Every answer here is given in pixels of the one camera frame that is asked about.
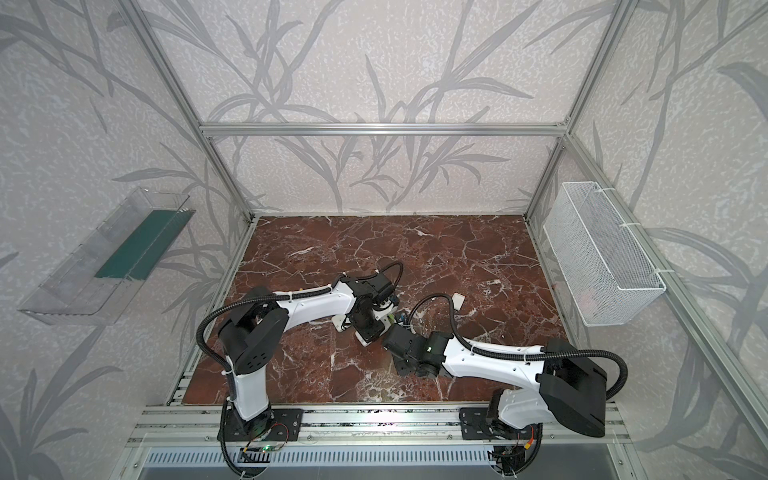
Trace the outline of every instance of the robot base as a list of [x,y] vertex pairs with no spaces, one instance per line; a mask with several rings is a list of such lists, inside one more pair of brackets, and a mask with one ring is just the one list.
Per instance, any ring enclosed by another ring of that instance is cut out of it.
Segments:
[[267,429],[271,429],[261,439],[263,442],[295,442],[299,439],[302,409],[268,409],[255,419],[243,422],[235,409],[227,410],[227,419],[223,431],[225,442],[248,442],[258,438]]
[[462,439],[464,440],[529,440],[533,429],[514,429],[498,420],[488,422],[488,408],[465,407],[458,410],[458,418],[462,422]]

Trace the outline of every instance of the aluminum frame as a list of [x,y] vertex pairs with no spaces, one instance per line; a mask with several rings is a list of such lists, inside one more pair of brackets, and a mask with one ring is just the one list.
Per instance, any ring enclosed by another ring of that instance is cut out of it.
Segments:
[[243,193],[240,192],[240,189],[237,188],[237,184],[226,164],[221,160],[208,139],[205,138],[202,132],[200,132],[200,119],[192,107],[192,102],[190,101],[189,96],[184,92],[181,82],[178,80],[173,67],[166,58],[163,48],[157,40],[152,27],[149,25],[149,21],[144,15],[141,6],[139,6],[138,1],[115,0],[115,2],[117,3],[128,27],[133,31],[139,45],[141,45],[144,52],[149,57],[155,70],[157,70],[157,74],[160,75],[170,96],[175,100],[192,135],[200,145],[200,149],[205,153],[208,161],[214,167],[214,171],[224,183],[225,188],[243,212],[245,218],[250,220],[253,217],[253,212],[250,209],[248,202],[243,196]]
[[[304,409],[296,445],[509,445],[509,440],[463,440],[458,411],[487,407],[487,402],[319,403],[292,404]],[[215,446],[220,406],[147,407],[126,447]],[[606,435],[579,435],[554,423],[545,424],[545,443],[631,443],[614,403],[606,404]],[[275,445],[253,442],[251,445]],[[245,442],[228,442],[243,446]]]
[[608,22],[603,34],[603,39],[598,47],[598,51],[595,53],[592,63],[587,70],[587,74],[584,76],[584,81],[581,82],[581,86],[578,89],[576,100],[574,101],[571,111],[565,118],[568,125],[568,133],[573,132],[576,128],[576,123],[581,119],[581,114],[587,107],[589,98],[594,93],[594,89],[598,86],[600,79],[605,73],[605,68],[608,62],[611,61],[611,57],[616,51],[616,47],[621,40],[621,36],[624,34],[624,30],[629,25],[629,20],[632,17],[635,7],[639,0],[618,0],[614,6],[614,11],[611,14],[611,20]]
[[338,135],[435,135],[493,137],[559,137],[564,124],[348,124],[348,123],[214,123],[201,124],[206,137],[229,136],[338,136]]
[[[597,182],[601,188],[613,188],[605,173],[594,162],[584,145],[575,137],[566,134],[565,149],[573,154],[581,171],[589,180]],[[616,190],[605,190],[609,200],[614,204],[624,221],[630,223],[628,228],[637,238],[648,259],[658,269],[673,270],[667,258],[639,225],[629,206]],[[696,345],[707,365],[723,384],[723,389],[733,402],[733,406],[744,417],[750,430],[757,437],[763,448],[768,452],[768,400],[760,391],[752,377],[744,369],[741,361],[725,343],[725,339],[717,332],[709,316],[699,306],[694,296],[675,272],[660,273],[667,284],[664,298],[672,312],[677,317],[683,330]]]

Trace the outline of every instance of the red marble surface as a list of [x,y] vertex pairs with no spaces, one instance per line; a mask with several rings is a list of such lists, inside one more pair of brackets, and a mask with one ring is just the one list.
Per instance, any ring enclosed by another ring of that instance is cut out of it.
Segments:
[[[430,293],[458,292],[466,296],[457,323],[467,338],[506,345],[565,338],[523,219],[511,215],[262,217],[230,301],[255,286],[325,285],[338,273],[370,273],[394,259],[406,266],[398,288],[402,308]],[[444,300],[416,317],[417,333],[451,331]],[[209,344],[220,351],[215,335]],[[184,402],[221,403],[227,387],[220,371],[204,358]],[[398,376],[380,342],[363,347],[353,329],[338,333],[330,319],[321,319],[283,334],[267,366],[266,389],[273,403],[428,402],[488,400],[499,386],[484,379]]]

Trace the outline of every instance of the white plastic part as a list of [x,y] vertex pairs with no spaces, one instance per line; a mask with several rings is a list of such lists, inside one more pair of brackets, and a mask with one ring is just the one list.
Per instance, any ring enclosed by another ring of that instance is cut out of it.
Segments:
[[565,182],[544,224],[587,326],[622,325],[666,286],[630,225],[595,182]]
[[[275,292],[276,295],[295,296],[298,293],[321,290],[328,286],[321,286],[316,289],[301,290],[299,292]],[[355,304],[355,295],[352,289],[346,283],[338,282],[336,286],[328,293],[323,295],[311,296],[305,299],[281,300],[277,302],[281,308],[288,310],[288,323],[286,331],[302,323],[321,319],[326,316],[346,315],[352,310]]]
[[498,418],[516,429],[557,421],[547,403],[533,389],[506,389],[498,403]]
[[351,327],[351,325],[346,322],[346,315],[334,315],[331,317],[331,322],[333,322],[333,326],[336,327],[336,331],[339,333]]
[[454,293],[453,294],[453,309],[457,312],[462,309],[462,305],[464,305],[464,299],[467,298],[463,296],[460,293]]
[[[227,361],[231,367],[232,360],[229,356]],[[253,373],[235,375],[235,392],[237,398],[233,403],[243,420],[251,420],[266,410],[270,405],[270,399],[266,396],[266,367],[263,366]]]
[[[541,345],[506,346],[494,343],[469,341],[478,348],[498,353],[516,353],[518,355],[536,355],[541,353]],[[532,389],[538,394],[536,374],[544,370],[544,362],[512,362],[492,359],[466,349],[456,338],[445,346],[443,366],[453,376],[474,376],[480,379],[508,383],[523,389]]]

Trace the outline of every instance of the wall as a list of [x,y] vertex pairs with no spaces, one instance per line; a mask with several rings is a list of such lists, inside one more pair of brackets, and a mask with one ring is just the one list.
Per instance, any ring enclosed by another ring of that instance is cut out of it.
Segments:
[[[106,478],[165,402],[243,218],[110,2],[0,2],[0,477]],[[113,326],[16,309],[137,185],[197,212]]]
[[255,211],[523,214],[554,138],[228,137],[217,145]]
[[[768,3],[657,3],[631,18],[576,135],[764,392],[768,379]],[[540,227],[566,157],[536,212]],[[651,478],[768,478],[768,458],[657,300],[626,326],[586,329],[545,238],[555,291],[582,346],[614,349],[617,397]]]
[[[573,104],[614,2],[141,5],[207,122],[556,123]],[[258,211],[521,213],[554,141],[232,137],[218,144]]]

